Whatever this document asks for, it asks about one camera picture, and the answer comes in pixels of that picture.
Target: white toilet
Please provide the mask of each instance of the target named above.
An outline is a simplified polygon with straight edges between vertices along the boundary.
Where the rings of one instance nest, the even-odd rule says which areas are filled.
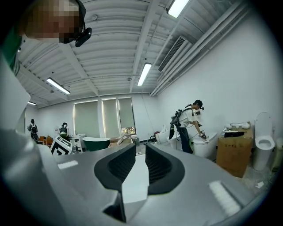
[[[179,133],[177,133],[176,130],[175,130],[173,137],[171,139],[169,139],[169,137],[167,137],[167,140],[168,140],[169,144],[171,145],[171,148],[173,148],[175,150],[182,150],[181,138],[180,138]]]
[[[191,139],[194,143],[194,154],[200,157],[208,158],[211,160],[216,159],[216,145],[217,145],[217,133],[206,133],[209,141],[204,141],[202,138],[196,136]]]
[[[255,121],[256,150],[253,154],[252,166],[261,171],[265,168],[272,149],[275,146],[272,135],[272,120],[267,112],[262,112]]]

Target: person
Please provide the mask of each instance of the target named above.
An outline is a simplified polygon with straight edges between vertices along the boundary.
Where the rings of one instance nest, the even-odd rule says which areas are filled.
[[[34,123],[34,119],[31,119],[31,124],[27,127],[28,131],[31,132],[31,138],[37,142],[38,141],[38,135],[37,135],[37,126]]]
[[[22,14],[2,44],[2,52],[17,75],[22,37],[39,41],[70,43],[84,28],[85,8],[79,0],[35,0]]]
[[[60,137],[64,138],[65,140],[69,141],[69,128],[67,123],[63,123],[59,128]]]
[[[177,128],[177,131],[181,138],[182,150],[190,154],[192,154],[193,151],[190,147],[190,138],[187,132],[187,127],[189,124],[191,124],[192,126],[193,125],[195,126],[196,130],[198,131],[199,137],[201,137],[202,139],[206,139],[205,133],[203,133],[199,128],[202,125],[199,124],[199,122],[197,121],[197,116],[196,116],[200,114],[199,110],[202,108],[202,106],[203,106],[203,103],[200,100],[196,100],[193,104],[187,105],[183,111],[179,110],[178,112],[176,112],[176,115],[172,117],[173,120],[171,122],[171,126],[173,126],[174,124]],[[186,111],[191,111],[191,113],[186,114],[185,117],[180,117],[181,114],[185,114]]]

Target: window blind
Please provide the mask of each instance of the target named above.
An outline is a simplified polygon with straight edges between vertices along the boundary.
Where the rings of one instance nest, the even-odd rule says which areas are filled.
[[[104,132],[107,138],[120,136],[116,99],[102,101]]]
[[[131,98],[119,99],[119,111],[121,128],[134,127],[135,125]]]
[[[74,114],[77,134],[85,134],[88,137],[100,137],[97,101],[75,104]]]

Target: black grille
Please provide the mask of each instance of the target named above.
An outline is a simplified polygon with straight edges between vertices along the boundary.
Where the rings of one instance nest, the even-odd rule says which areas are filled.
[[[149,169],[149,195],[170,192],[185,175],[185,168],[179,159],[150,143],[146,145],[145,163]]]
[[[174,56],[174,54],[178,51],[178,49],[180,48],[180,46],[184,43],[185,39],[183,38],[179,38],[178,41],[176,41],[176,43],[174,44],[174,46],[170,49],[168,55],[164,58],[164,60],[162,61],[162,63],[160,64],[158,70],[160,72],[162,72],[162,70],[165,68],[165,66],[168,64],[168,62],[172,59],[172,57]]]
[[[171,162],[154,151],[146,152],[145,163],[149,169],[149,184],[164,178],[172,169]]]
[[[122,183],[135,161],[136,146],[132,143],[99,160],[94,166],[94,173],[105,188],[121,192]]]
[[[121,182],[124,182],[129,172],[135,163],[135,153],[126,151],[118,157],[112,159],[107,167],[109,171],[117,177]]]

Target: white t-shirt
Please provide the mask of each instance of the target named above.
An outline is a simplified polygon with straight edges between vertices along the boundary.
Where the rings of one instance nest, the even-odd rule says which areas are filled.
[[[197,120],[198,120],[198,117],[195,116],[193,109],[182,112],[181,116],[179,117],[179,122],[181,124],[180,127],[188,127],[190,122],[197,121]]]

